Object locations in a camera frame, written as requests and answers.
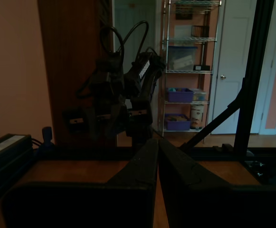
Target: wooden table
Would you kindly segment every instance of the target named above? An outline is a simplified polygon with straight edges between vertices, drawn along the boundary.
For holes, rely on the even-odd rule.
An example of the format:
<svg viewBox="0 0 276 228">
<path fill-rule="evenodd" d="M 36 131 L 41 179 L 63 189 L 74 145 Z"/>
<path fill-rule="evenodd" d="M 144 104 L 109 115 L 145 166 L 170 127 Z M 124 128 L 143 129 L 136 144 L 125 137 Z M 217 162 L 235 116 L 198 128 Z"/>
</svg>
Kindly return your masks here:
<svg viewBox="0 0 276 228">
<path fill-rule="evenodd" d="M 127 163 L 127 161 L 39 161 L 18 181 L 16 185 L 30 181 L 105 183 Z M 201 161 L 200 164 L 229 183 L 239 185 L 259 184 L 239 162 Z M 5 227 L 0 209 L 0 228 Z M 153 227 L 169 227 L 159 177 L 157 181 Z"/>
</svg>

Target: baseboard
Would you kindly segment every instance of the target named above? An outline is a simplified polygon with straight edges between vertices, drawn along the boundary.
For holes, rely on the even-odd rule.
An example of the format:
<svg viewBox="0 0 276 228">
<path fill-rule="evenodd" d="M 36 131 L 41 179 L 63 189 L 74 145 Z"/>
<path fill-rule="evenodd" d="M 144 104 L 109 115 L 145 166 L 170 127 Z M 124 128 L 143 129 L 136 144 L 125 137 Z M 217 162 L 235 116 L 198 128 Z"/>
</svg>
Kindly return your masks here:
<svg viewBox="0 0 276 228">
<path fill-rule="evenodd" d="M 276 134 L 276 129 L 260 129 L 259 134 L 274 135 Z"/>
</svg>

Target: plastic storage bin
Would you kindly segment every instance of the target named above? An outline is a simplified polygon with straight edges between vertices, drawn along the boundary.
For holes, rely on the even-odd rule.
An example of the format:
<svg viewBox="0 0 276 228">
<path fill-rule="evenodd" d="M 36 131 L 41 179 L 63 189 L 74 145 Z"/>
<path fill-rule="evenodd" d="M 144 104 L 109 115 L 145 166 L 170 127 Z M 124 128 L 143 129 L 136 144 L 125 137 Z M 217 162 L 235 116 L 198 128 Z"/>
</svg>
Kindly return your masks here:
<svg viewBox="0 0 276 228">
<path fill-rule="evenodd" d="M 206 92 L 202 89 L 190 89 L 194 92 L 193 101 L 205 101 Z"/>
<path fill-rule="evenodd" d="M 168 101 L 178 103 L 190 103 L 193 100 L 194 92 L 187 88 L 174 88 L 181 91 L 168 91 Z"/>
<path fill-rule="evenodd" d="M 169 115 L 183 116 L 187 121 L 170 121 L 167 119 Z M 183 114 L 165 114 L 165 127 L 167 131 L 188 131 L 190 129 L 190 120 Z"/>
<path fill-rule="evenodd" d="M 169 46 L 169 70 L 193 70 L 197 47 Z"/>
</svg>

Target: purple storage bin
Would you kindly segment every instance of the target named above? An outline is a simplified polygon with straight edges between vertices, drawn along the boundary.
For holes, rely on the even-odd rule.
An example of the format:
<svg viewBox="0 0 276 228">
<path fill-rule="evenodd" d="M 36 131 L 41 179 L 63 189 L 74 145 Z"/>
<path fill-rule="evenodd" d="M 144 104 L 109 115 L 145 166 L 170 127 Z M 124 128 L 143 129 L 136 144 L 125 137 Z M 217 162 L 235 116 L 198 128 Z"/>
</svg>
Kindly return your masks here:
<svg viewBox="0 0 276 228">
<path fill-rule="evenodd" d="M 187 88 L 180 88 L 181 92 L 168 91 L 168 101 L 178 103 L 190 103 L 193 101 L 194 92 Z"/>
<path fill-rule="evenodd" d="M 169 121 L 169 115 L 184 116 L 187 121 Z M 168 131 L 188 131 L 190 129 L 190 119 L 183 114 L 165 114 L 165 127 Z"/>
</svg>

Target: black metal frame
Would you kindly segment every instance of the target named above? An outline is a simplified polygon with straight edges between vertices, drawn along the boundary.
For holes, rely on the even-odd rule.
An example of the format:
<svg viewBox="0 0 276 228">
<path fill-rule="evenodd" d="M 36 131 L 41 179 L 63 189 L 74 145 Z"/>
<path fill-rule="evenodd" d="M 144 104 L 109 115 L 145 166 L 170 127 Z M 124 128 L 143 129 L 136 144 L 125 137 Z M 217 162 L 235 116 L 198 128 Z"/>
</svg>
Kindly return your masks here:
<svg viewBox="0 0 276 228">
<path fill-rule="evenodd" d="M 224 112 L 203 128 L 191 140 L 184 143 L 180 147 L 182 151 L 188 152 L 233 113 L 240 109 L 233 151 L 240 156 L 246 155 L 273 5 L 274 0 L 257 1 L 247 59 L 246 75 L 238 96 L 228 105 L 228 108 Z"/>
</svg>

